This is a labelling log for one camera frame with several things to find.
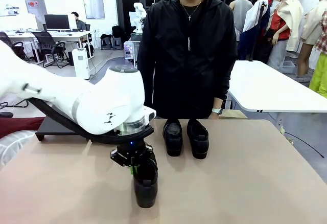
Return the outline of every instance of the black jacket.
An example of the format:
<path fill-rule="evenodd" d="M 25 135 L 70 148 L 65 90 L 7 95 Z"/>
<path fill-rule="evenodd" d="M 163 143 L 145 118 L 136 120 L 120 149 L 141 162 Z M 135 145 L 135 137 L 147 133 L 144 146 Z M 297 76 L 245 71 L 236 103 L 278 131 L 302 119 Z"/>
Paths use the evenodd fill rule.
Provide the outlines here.
<path fill-rule="evenodd" d="M 190 27 L 179 0 L 163 0 L 148 11 L 137 61 L 145 105 L 160 117 L 206 118 L 214 97 L 226 98 L 237 57 L 233 13 L 220 0 L 202 3 Z"/>

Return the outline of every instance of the gray stool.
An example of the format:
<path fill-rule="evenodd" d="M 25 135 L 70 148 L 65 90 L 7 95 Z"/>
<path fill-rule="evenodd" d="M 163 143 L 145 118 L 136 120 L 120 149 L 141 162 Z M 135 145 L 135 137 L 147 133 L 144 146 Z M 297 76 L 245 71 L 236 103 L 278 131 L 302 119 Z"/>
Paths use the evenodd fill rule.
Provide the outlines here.
<path fill-rule="evenodd" d="M 111 44 L 111 38 L 106 37 L 101 39 L 101 50 L 111 50 L 112 44 Z"/>
<path fill-rule="evenodd" d="M 113 37 L 112 38 L 112 47 L 113 47 L 113 50 L 123 50 L 123 44 L 122 44 L 122 39 L 120 37 Z"/>

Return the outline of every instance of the mannequin hand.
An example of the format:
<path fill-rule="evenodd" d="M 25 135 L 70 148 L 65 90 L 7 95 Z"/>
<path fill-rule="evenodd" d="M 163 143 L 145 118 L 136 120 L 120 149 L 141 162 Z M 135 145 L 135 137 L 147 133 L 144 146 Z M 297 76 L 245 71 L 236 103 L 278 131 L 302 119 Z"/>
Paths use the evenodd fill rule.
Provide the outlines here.
<path fill-rule="evenodd" d="M 217 120 L 219 119 L 219 115 L 217 113 L 211 113 L 209 119 Z"/>
<path fill-rule="evenodd" d="M 275 45 L 278 42 L 279 34 L 276 32 L 274 36 L 272 37 L 271 44 Z"/>

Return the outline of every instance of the necklace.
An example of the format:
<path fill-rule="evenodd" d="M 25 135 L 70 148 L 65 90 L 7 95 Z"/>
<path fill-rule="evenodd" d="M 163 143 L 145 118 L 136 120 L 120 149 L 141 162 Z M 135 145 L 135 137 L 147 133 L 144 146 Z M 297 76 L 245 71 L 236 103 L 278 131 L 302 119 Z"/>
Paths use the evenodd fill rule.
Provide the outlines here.
<path fill-rule="evenodd" d="M 182 4 L 182 6 L 183 6 L 183 8 L 184 8 L 184 10 L 185 10 L 185 12 L 186 12 L 186 14 L 188 15 L 188 17 L 189 17 L 189 21 L 191 21 L 191 17 L 192 17 L 192 15 L 195 13 L 195 11 L 198 9 L 198 7 L 201 5 L 201 3 L 202 2 L 200 2 L 200 4 L 196 7 L 196 9 L 193 11 L 193 13 L 191 14 L 191 15 L 189 15 L 189 13 L 187 12 L 187 10 L 186 10 L 186 8 L 184 7 L 184 5 Z"/>

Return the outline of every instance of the cream jacket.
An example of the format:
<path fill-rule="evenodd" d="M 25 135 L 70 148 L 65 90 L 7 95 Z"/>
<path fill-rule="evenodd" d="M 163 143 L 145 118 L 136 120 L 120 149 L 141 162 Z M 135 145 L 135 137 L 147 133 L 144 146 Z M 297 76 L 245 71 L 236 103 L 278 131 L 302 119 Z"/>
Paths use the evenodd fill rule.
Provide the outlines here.
<path fill-rule="evenodd" d="M 299 0 L 282 1 L 277 14 L 286 22 L 291 29 L 291 35 L 287 42 L 287 51 L 294 51 L 298 42 L 299 26 L 303 16 L 303 7 Z"/>
<path fill-rule="evenodd" d="M 327 10 L 327 0 L 321 0 L 316 7 L 307 13 L 306 24 L 301 35 L 304 43 L 314 45 L 322 34 L 320 22 L 325 10 Z"/>

